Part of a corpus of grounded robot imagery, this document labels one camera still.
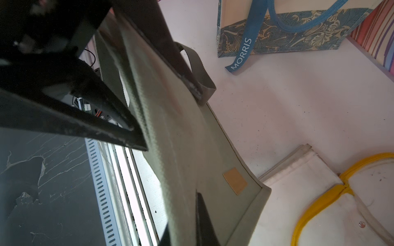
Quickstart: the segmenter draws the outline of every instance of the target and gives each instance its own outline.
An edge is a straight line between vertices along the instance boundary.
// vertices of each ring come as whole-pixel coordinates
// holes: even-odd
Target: floral print fabric
[[[372,11],[368,8],[340,9],[325,22],[303,32],[287,33],[273,24],[269,15],[264,19],[251,54],[300,50],[337,49],[342,40]],[[279,14],[281,20],[292,26],[304,24],[322,14],[322,10]],[[222,29],[218,27],[218,57],[236,56],[246,20]]]

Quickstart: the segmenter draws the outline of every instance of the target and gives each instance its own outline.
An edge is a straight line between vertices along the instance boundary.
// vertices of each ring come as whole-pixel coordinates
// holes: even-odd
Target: tote bag
[[[218,57],[338,49],[381,0],[219,0]]]
[[[174,43],[162,19],[158,21],[162,26],[150,25],[142,35],[146,18],[135,18],[135,14],[160,17],[153,1],[139,1],[146,12],[136,8],[131,12],[128,5],[122,6],[122,10],[130,10],[126,13],[115,9],[115,15],[109,13],[102,23],[99,34],[117,67],[112,73],[108,71],[112,66],[102,67],[103,72],[120,76],[130,98],[130,112],[147,143],[144,156],[161,184],[168,224],[159,245],[246,246],[271,189],[251,173],[206,103],[208,97],[204,95],[211,95],[209,88],[214,86],[204,68],[198,66],[201,61],[197,54]],[[177,48],[169,58],[181,57],[182,49],[188,54],[192,76],[198,82],[194,85],[201,85],[200,99],[191,92],[193,87],[186,77],[179,74],[182,71],[175,70],[160,53],[156,39],[147,40],[150,33],[155,37],[155,28],[164,32],[160,44],[169,41],[165,52]],[[101,56],[99,60],[111,57]],[[177,67],[184,62],[181,59],[175,63]],[[201,210],[208,216],[203,218]]]

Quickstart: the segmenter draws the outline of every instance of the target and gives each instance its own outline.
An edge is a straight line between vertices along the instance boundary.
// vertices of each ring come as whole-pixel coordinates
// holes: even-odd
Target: blue handle strap
[[[233,64],[227,66],[226,69],[229,72],[237,71],[248,59],[256,42],[256,38],[260,31],[261,25],[264,22],[264,17],[267,9],[269,10],[271,20],[277,27],[286,32],[295,33],[311,29],[312,27],[327,20],[331,15],[337,12],[347,1],[348,0],[337,0],[329,9],[324,11],[319,17],[316,17],[310,22],[307,22],[300,26],[289,26],[279,20],[275,12],[275,0],[253,0],[247,17],[245,30],[242,35],[240,50],[238,51],[238,55],[235,58]]]

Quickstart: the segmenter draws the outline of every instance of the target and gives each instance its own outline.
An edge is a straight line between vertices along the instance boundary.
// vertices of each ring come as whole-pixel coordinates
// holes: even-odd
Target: dark gray surface
[[[45,167],[39,200],[20,193],[8,219],[0,219],[0,245],[105,245],[85,140],[5,128],[0,136],[3,176],[32,161]],[[31,173],[19,169],[22,176]]]

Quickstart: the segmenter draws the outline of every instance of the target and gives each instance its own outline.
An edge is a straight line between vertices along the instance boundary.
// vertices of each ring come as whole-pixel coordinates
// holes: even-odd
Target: black wire
[[[90,52],[90,54],[92,54],[93,55],[93,57],[95,58],[95,61],[93,62],[93,64],[92,65],[90,65],[90,67],[92,67],[95,63],[96,63],[96,56],[93,54],[93,52],[92,51],[90,51],[90,50],[87,50],[87,49],[84,49],[84,50],[86,50],[86,51],[88,51],[88,52]]]

